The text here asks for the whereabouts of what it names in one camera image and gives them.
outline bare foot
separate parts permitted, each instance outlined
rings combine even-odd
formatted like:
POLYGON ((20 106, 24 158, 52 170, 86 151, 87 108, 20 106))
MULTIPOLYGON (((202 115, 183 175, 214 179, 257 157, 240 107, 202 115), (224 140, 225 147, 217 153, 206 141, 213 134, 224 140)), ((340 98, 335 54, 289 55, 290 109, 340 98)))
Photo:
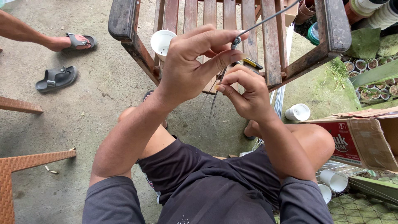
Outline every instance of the bare foot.
MULTIPOLYGON (((145 101, 150 95, 152 95, 152 93, 153 93, 153 92, 150 92, 149 95, 145 97, 144 101, 145 101)), ((167 121, 166 121, 166 119, 164 119, 164 121, 162 122, 162 125, 163 125, 164 128, 167 127, 167 121)))
POLYGON ((249 121, 249 124, 246 126, 244 133, 247 137, 255 136, 261 138, 260 127, 258 123, 253 120, 249 121))
MULTIPOLYGON (((87 49, 91 47, 90 41, 82 35, 75 35, 78 41, 87 40, 86 45, 77 46, 77 50, 87 49)), ((48 49, 52 51, 61 51, 64 48, 70 47, 72 42, 69 37, 49 37, 49 42, 45 45, 48 49)))

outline wooden chair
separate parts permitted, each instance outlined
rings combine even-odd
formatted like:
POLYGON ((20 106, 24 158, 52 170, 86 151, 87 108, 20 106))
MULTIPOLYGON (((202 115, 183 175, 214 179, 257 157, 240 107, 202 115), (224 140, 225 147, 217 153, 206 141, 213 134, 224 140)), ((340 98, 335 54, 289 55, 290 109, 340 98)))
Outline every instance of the wooden chair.
MULTIPOLYGON (((197 26, 197 1, 185 0, 184 32, 197 26)), ((284 8, 283 0, 202 0, 204 1, 203 24, 216 25, 216 1, 223 3, 223 29, 236 29, 236 4, 241 4, 242 29, 248 29, 256 22, 261 11, 262 18, 269 17, 284 8)), ((153 32, 167 29, 177 33, 179 0, 157 0, 153 32)), ((126 51, 141 66, 144 72, 159 85, 162 79, 163 62, 152 51, 149 53, 137 35, 140 0, 113 0, 109 14, 108 31, 120 41, 126 51)), ((262 24, 264 68, 269 91, 275 90, 307 72, 323 65, 346 51, 351 44, 351 33, 343 2, 316 0, 316 18, 320 44, 298 60, 287 65, 285 15, 281 14, 262 24)), ((252 30, 243 41, 243 52, 258 62, 257 33, 252 30)), ((255 70, 249 64, 245 66, 255 70)), ((214 93, 210 86, 203 90, 214 93)))
POLYGON ((0 158, 0 223, 15 223, 11 173, 75 156, 76 150, 69 150, 0 158))

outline dark gray shorts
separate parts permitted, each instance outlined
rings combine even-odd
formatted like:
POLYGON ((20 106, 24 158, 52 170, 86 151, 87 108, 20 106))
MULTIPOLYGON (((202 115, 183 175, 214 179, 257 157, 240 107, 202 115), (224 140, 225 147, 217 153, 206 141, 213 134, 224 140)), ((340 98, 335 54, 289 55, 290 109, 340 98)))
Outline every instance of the dark gray shorts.
POLYGON ((158 194, 158 202, 164 205, 189 174, 204 168, 233 169, 244 177, 279 210, 278 195, 281 183, 272 168, 264 145, 242 157, 220 160, 194 146, 176 139, 156 154, 137 161, 148 183, 158 194))

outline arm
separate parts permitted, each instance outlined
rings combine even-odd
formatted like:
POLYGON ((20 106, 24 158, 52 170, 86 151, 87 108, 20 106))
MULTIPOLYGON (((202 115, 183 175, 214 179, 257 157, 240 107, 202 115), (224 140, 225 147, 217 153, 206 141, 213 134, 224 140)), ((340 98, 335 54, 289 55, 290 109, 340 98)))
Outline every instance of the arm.
POLYGON ((94 158, 90 186, 109 177, 131 178, 132 166, 165 116, 199 95, 224 65, 246 57, 240 51, 230 50, 228 45, 238 34, 237 30, 202 26, 172 39, 159 87, 101 143, 94 158), (201 64, 196 60, 200 55, 212 59, 201 64))
POLYGON ((295 177, 316 182, 304 149, 272 109, 263 77, 242 65, 236 65, 217 88, 229 97, 240 116, 259 124, 268 157, 280 179, 295 177), (235 82, 245 88, 245 93, 241 95, 230 86, 235 82))

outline person's right hand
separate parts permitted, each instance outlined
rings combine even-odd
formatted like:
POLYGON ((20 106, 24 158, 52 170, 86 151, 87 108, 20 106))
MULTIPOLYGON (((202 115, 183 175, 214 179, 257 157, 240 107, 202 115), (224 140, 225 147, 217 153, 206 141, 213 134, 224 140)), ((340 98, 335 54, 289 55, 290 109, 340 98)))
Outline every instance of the person's right hand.
POLYGON ((278 118, 269 103, 269 93, 264 78, 243 65, 231 68, 216 89, 231 100, 243 118, 258 123, 278 118), (245 88, 242 95, 231 86, 236 82, 245 88))

